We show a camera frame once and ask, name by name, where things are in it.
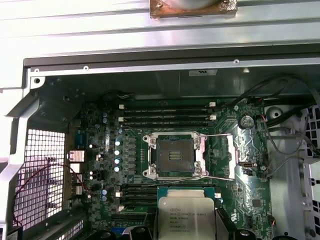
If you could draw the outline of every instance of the black cable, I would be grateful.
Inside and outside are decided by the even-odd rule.
[[[241,94],[239,97],[237,97],[235,100],[233,100],[232,102],[226,103],[224,105],[222,105],[222,108],[226,108],[226,107],[233,107],[234,105],[236,105],[238,102],[240,102],[241,100],[247,98],[250,94],[252,94],[254,91],[270,84],[271,82],[274,81],[280,81],[280,82],[284,82],[285,86],[282,87],[280,90],[278,90],[276,93],[269,95],[269,96],[265,96],[264,98],[273,98],[277,95],[279,95],[288,85],[288,78],[290,78],[291,75],[290,74],[281,74],[281,75],[276,75],[276,76],[270,76],[267,79],[259,82],[257,85],[251,87],[249,90],[245,91],[243,94]]]
[[[266,125],[268,128],[271,128],[273,126],[281,124],[285,120],[289,119],[291,116],[298,114],[301,110],[306,109],[306,108],[310,107],[311,105],[312,104],[308,103],[305,105],[297,106],[297,107],[285,112],[284,114],[278,116],[277,118],[267,121]]]
[[[307,96],[282,97],[277,99],[265,99],[263,101],[264,107],[269,107],[274,105],[304,105],[304,104],[315,105],[316,101],[313,99],[313,97],[307,97]]]
[[[317,147],[313,144],[310,138],[308,138],[305,134],[297,131],[294,129],[295,134],[291,133],[291,128],[286,126],[279,126],[279,127],[272,127],[268,129],[270,133],[277,132],[277,131],[284,131],[289,136],[301,136],[303,137],[304,141],[306,142],[307,146],[310,148],[310,150],[320,156],[320,149],[317,149]]]

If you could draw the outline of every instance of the ventilation holes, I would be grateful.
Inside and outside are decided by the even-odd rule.
[[[306,128],[305,135],[311,139],[313,145],[317,148],[318,147],[318,131],[320,131],[320,109],[318,106],[314,106],[313,108],[308,108],[309,116],[309,124]],[[315,154],[309,149],[306,148],[306,154],[308,157],[313,157]]]
[[[70,228],[67,232],[65,232],[61,237],[57,238],[57,240],[69,240],[73,236],[75,236],[83,227],[84,227],[84,221],[81,220],[72,228]]]
[[[25,146],[24,165],[18,173],[15,190],[37,171],[50,164],[63,164],[65,134],[29,129]],[[53,165],[32,177],[14,202],[15,218],[26,230],[62,209],[63,166]]]

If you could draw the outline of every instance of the gray metal surface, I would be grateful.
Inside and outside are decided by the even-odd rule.
[[[161,20],[148,0],[59,3],[0,2],[1,88],[21,88],[23,59],[36,56],[320,42],[319,1],[242,0],[235,17]]]
[[[288,111],[289,106],[278,106],[283,112]],[[298,118],[293,116],[281,124],[294,128],[296,130],[303,129],[304,117]],[[273,140],[277,147],[283,152],[292,152],[297,148],[299,139],[285,136],[283,132],[272,132]],[[303,147],[300,148],[294,156],[304,156]],[[271,169],[279,166],[288,156],[277,153],[270,142],[268,142],[269,160],[271,160]],[[307,232],[310,225],[306,221],[306,209],[303,204],[305,193],[302,188],[304,180],[302,171],[302,162],[296,158],[289,160],[282,168],[274,173],[270,180],[271,206],[272,215],[276,219],[275,234],[277,236],[284,235],[285,232],[289,236],[299,240],[310,239]]]
[[[30,75],[34,78],[46,76],[48,82],[60,79],[65,88],[79,89],[79,92],[85,93],[84,97],[87,101],[103,98],[106,93],[112,91],[134,93],[137,99],[233,97],[242,94],[257,82],[278,73],[295,73],[304,76],[320,90],[318,64],[320,64],[320,58],[250,61],[240,59],[237,63],[226,61],[89,68],[88,70],[83,70],[83,66],[79,65],[75,70],[47,72],[42,71],[40,67],[39,72],[31,72]],[[194,69],[215,69],[217,72],[216,75],[190,76],[189,70]],[[268,84],[256,93],[270,95],[279,89],[279,84],[276,82]],[[306,94],[308,89],[301,82],[291,80],[283,93]]]

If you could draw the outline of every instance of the white sticker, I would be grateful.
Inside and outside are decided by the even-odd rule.
[[[189,71],[189,77],[196,76],[215,76],[217,74],[217,69],[208,69],[208,70],[191,70]]]
[[[18,240],[18,231],[15,231],[14,233],[10,234],[7,237],[7,240]]]

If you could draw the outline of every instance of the white dimm latch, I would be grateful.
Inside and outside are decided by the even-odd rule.
[[[209,102],[209,108],[214,108],[215,106],[216,106],[216,102],[215,101]]]
[[[216,115],[210,115],[209,118],[211,121],[217,120],[217,116]]]

